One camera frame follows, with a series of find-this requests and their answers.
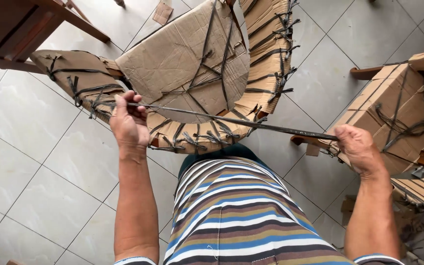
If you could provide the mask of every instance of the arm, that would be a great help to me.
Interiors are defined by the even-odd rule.
[[[338,145],[360,174],[356,204],[346,230],[350,259],[380,253],[399,259],[399,240],[392,209],[392,184],[371,134],[347,124],[335,129]]]
[[[115,261],[144,256],[159,261],[158,212],[146,163],[149,141],[145,107],[127,107],[140,95],[115,97],[109,124],[119,145],[119,201],[115,214]]]

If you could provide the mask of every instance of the striped shirt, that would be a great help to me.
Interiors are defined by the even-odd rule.
[[[176,190],[164,265],[397,264],[381,254],[350,261],[315,231],[271,170],[228,157],[194,163]],[[115,265],[154,265],[132,257]]]

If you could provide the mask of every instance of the tile floor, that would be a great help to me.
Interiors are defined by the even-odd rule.
[[[103,44],[63,23],[40,49],[86,50],[117,58],[157,29],[159,0],[74,0],[112,42]],[[202,0],[162,0],[171,19]],[[238,12],[241,29],[246,28]],[[349,69],[378,66],[424,52],[424,1],[301,0],[294,8],[292,54],[299,70],[268,124],[324,132],[366,85]],[[359,180],[327,156],[307,157],[289,136],[255,131],[242,141],[279,176],[322,237],[337,247],[345,229],[339,211]],[[109,126],[88,115],[45,75],[0,69],[0,265],[108,265],[113,262],[119,194],[117,145]],[[159,210],[160,251],[171,230],[173,192],[185,155],[149,150]]]

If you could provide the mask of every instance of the person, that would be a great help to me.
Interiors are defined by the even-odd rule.
[[[158,213],[146,163],[146,110],[127,106],[140,100],[133,91],[116,96],[110,119],[119,145],[115,265],[159,261]],[[361,177],[344,255],[318,235],[279,177],[235,144],[183,163],[163,264],[402,265],[392,185],[372,136],[347,124],[335,134]]]

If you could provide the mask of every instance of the hand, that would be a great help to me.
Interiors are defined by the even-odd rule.
[[[139,103],[142,96],[127,91],[123,96],[115,95],[116,108],[109,120],[112,132],[119,145],[119,152],[146,156],[150,133],[146,126],[144,106],[127,106],[127,102]]]
[[[385,172],[384,161],[367,130],[343,124],[334,130],[338,147],[350,160],[351,166],[361,175],[361,180]]]

